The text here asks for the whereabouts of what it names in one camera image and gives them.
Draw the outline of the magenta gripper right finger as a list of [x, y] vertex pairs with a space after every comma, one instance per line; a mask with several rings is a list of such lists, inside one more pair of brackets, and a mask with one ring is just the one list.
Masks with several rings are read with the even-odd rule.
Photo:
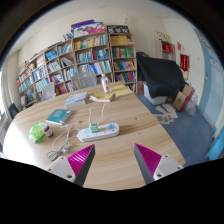
[[134, 155], [145, 184], [150, 184], [182, 169], [170, 155], [160, 155], [145, 146], [134, 144]]

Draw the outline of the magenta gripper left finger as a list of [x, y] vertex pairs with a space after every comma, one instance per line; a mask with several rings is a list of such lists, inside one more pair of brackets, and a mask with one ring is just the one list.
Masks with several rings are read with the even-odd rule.
[[46, 170], [78, 186], [83, 186], [94, 156], [95, 145], [92, 144], [69, 157], [58, 157]]

